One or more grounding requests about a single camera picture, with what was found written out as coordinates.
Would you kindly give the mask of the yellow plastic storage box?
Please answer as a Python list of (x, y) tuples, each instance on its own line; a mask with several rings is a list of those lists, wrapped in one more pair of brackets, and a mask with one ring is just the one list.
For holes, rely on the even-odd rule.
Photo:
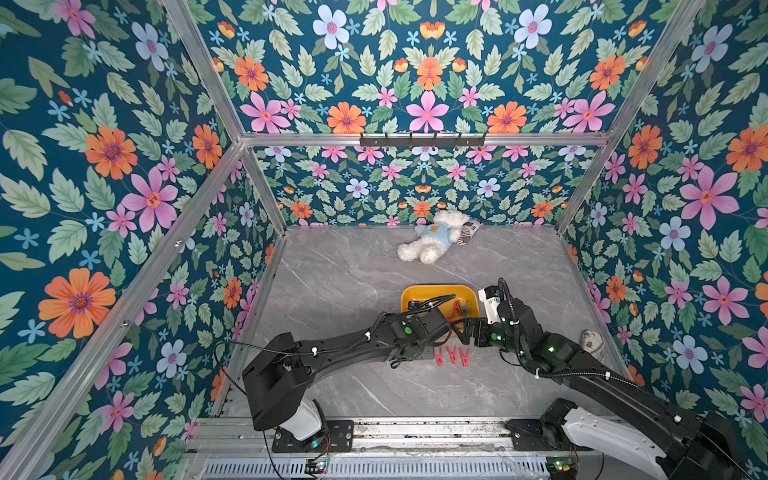
[(477, 294), (465, 285), (413, 285), (401, 295), (401, 311), (437, 307), (449, 321), (479, 317)]

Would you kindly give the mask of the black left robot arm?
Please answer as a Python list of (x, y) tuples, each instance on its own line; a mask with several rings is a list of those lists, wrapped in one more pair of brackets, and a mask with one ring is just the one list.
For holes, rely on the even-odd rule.
[(366, 328), (327, 339), (299, 341), (286, 332), (264, 347), (236, 341), (257, 352), (241, 374), (253, 428), (281, 428), (304, 443), (314, 441), (325, 429), (318, 403), (304, 400), (315, 381), (357, 364), (387, 362), (395, 369), (427, 358), (450, 336), (451, 322), (440, 307), (454, 298), (442, 295), (403, 313), (382, 312)]

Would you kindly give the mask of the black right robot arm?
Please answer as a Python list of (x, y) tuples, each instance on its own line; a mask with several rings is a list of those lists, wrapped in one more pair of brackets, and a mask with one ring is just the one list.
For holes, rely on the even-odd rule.
[(580, 344), (544, 330), (504, 279), (478, 296), (487, 316), (453, 326), (463, 343), (513, 353), (535, 379), (575, 390), (617, 417), (601, 420), (559, 399), (540, 419), (545, 441), (600, 452), (655, 479), (748, 478), (734, 430), (722, 415), (686, 412), (610, 369)]

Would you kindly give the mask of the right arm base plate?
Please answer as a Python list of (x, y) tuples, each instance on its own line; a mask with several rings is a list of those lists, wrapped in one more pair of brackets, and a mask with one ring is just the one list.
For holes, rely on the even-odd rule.
[(518, 451), (569, 451), (571, 443), (561, 430), (539, 419), (509, 419), (504, 428)]

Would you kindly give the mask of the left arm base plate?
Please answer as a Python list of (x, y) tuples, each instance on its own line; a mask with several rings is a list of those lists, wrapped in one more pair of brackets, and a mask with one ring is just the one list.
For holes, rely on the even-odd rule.
[(328, 420), (315, 434), (297, 440), (288, 430), (278, 427), (272, 441), (273, 453), (350, 452), (355, 424), (352, 420)]

